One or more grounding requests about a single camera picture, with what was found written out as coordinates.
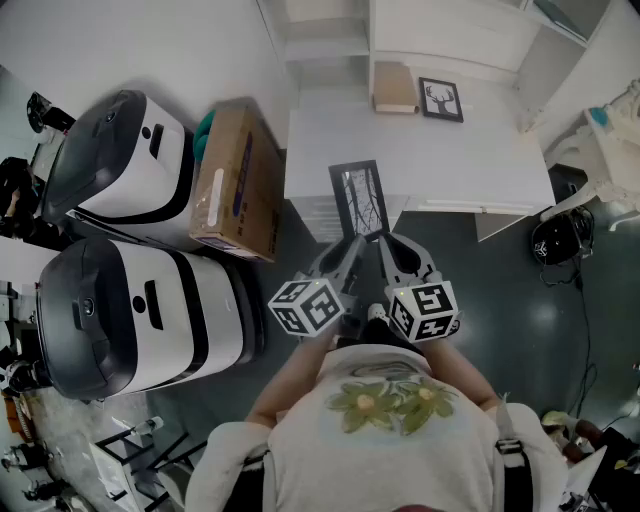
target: robot vacuum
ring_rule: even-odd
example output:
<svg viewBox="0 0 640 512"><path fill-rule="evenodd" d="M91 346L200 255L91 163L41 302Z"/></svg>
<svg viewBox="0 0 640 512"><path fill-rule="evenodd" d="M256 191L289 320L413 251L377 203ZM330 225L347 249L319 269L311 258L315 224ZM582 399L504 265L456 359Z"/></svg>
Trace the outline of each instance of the robot vacuum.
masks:
<svg viewBox="0 0 640 512"><path fill-rule="evenodd" d="M53 386L94 400L251 361L261 312L247 278L192 254L93 237L44 268L40 346Z"/></svg>
<svg viewBox="0 0 640 512"><path fill-rule="evenodd" d="M193 134L144 93L122 90L71 127L51 169L42 217L65 215L133 243L191 251Z"/></svg>

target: person's arm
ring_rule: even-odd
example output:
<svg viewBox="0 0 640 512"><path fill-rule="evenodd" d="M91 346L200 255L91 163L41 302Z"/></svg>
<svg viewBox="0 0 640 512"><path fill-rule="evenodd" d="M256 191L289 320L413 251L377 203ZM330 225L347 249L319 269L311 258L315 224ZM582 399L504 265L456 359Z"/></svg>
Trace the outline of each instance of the person's arm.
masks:
<svg viewBox="0 0 640 512"><path fill-rule="evenodd" d="M246 421L273 428L277 423L277 413L291 409L314 388L339 323L335 322L317 338L305 339L296 347L284 366L260 393Z"/></svg>
<svg viewBox="0 0 640 512"><path fill-rule="evenodd" d="M436 379L460 390L483 411L500 403L487 379L446 338L430 340L420 348Z"/></svg>

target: black lid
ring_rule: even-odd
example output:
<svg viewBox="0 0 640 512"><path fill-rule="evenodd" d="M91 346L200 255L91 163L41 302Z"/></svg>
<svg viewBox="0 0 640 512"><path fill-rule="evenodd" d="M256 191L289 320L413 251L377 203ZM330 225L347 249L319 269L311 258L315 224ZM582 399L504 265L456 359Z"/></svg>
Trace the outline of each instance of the black lid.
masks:
<svg viewBox="0 0 640 512"><path fill-rule="evenodd" d="M56 156L43 197L42 217L56 222L124 172L138 142L147 97L122 90L73 124Z"/></svg>
<svg viewBox="0 0 640 512"><path fill-rule="evenodd" d="M105 398L131 382L136 331L124 262L113 242L88 238L47 264L38 329L47 371L62 395Z"/></svg>

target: dark floor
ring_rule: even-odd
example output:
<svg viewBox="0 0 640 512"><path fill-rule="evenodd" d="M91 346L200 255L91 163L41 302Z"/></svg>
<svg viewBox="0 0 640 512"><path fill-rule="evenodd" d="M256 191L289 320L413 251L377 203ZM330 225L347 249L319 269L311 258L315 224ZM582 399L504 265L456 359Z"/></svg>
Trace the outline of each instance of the dark floor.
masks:
<svg viewBox="0 0 640 512"><path fill-rule="evenodd" d="M583 416L602 426L622 414L640 380L632 371L640 360L640 223L609 233L605 206L596 199L589 207L597 230L594 255L583 262L583 277L592 360L599 375ZM320 250L290 204L283 222L277 263L256 266L265 302ZM456 346L498 392L509 391L510 400L543 413L566 409L574 401L584 371L587 332L577 288L548 288L539 279L540 268L529 248L537 223L537 217L524 219L478 243L473 215L405 212L395 231L427 248L445 279L452 281L464 310L462 327L453 337ZM384 299L377 256L376 246L369 246L356 285L364 302ZM549 272L549 278L570 273L569 268L560 269ZM221 422L242 419L296 345L270 314L265 316L268 347L260 360L151 392L150 409L181 418L198 440ZM640 419L621 420L616 426L628 435L640 434Z"/></svg>

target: black cable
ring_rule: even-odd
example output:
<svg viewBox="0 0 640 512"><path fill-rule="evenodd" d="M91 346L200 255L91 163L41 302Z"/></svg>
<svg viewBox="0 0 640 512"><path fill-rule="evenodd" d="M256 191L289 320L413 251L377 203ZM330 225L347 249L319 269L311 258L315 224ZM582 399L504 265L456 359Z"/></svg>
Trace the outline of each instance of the black cable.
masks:
<svg viewBox="0 0 640 512"><path fill-rule="evenodd" d="M585 357L584 362L584 372L582 374L582 378L580 379L580 386L578 387L578 393L576 395L571 408L569 409L569 414L573 411L573 409L577 405L576 414L574 415L576 418L580 417L582 413L582 406L584 405L584 401L591 391L591 388L596 382L598 378L598 367L595 363L591 362L591 325L589 324L589 315L587 314L587 303L584 298L584 283L582 281L582 265L580 262L576 264L576 270L578 272L579 278L576 280L576 286L578 290L580 290L580 302L582 304L582 315L584 317L585 327L587 329L587 355ZM589 375L593 372L593 379L589 382Z"/></svg>
<svg viewBox="0 0 640 512"><path fill-rule="evenodd" d="M579 207L579 208L576 208L575 210L582 215L582 219L580 222L582 223L583 232L584 230L588 230L589 232L587 247L588 247L588 250L592 252L593 244L594 244L594 231L595 231L593 214L585 207ZM573 416L579 418L582 412L582 406L584 405L587 395L589 394L589 391L591 391L591 388L593 388L593 385L595 384L598 378L598 367L596 366L595 363L591 362L591 326L589 324L589 316L587 314L587 303L584 298L584 282L582 280L582 254L577 254L573 256L571 258L571 262L574 265L574 272L571 275L571 277L569 279L559 280L555 282L549 282L544 278L544 270L548 265L543 263L542 269L540 270L540 281L542 281L549 288L552 288L557 285L575 283L576 287L580 291L580 301L582 304L582 316L584 318L584 323L587 330L587 336L586 336L587 354L585 357L584 371L582 373L582 377L580 378L580 385L578 386L578 392L576 393L576 397L573 400L571 407L567 411L568 414L571 414L571 412L577 406L576 414Z"/></svg>
<svg viewBox="0 0 640 512"><path fill-rule="evenodd" d="M611 425L613 425L616 421L620 421L620 420L623 420L623 419L625 419L625 418L630 418L632 413L633 413L633 411L631 411L629 414L625 414L624 416L618 416L615 420L610 421L610 422L607 424L607 426L606 426L606 427L604 427L604 428L602 429L602 431L604 432L605 430L607 430L607 429L608 429Z"/></svg>

